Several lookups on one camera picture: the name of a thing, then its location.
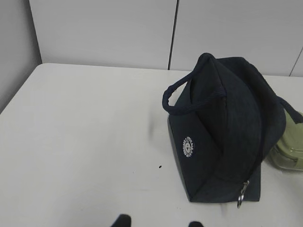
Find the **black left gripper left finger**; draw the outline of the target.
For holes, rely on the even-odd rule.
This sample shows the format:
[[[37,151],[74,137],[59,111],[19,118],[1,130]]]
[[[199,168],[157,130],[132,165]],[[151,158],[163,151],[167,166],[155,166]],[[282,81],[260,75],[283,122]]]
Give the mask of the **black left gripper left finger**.
[[[131,217],[118,216],[111,227],[131,227]]]

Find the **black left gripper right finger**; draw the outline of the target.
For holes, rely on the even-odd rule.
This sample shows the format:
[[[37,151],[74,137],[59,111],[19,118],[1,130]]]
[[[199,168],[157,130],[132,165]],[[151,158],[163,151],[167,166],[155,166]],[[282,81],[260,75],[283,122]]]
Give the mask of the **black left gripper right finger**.
[[[204,227],[203,224],[199,221],[191,221],[188,227]]]

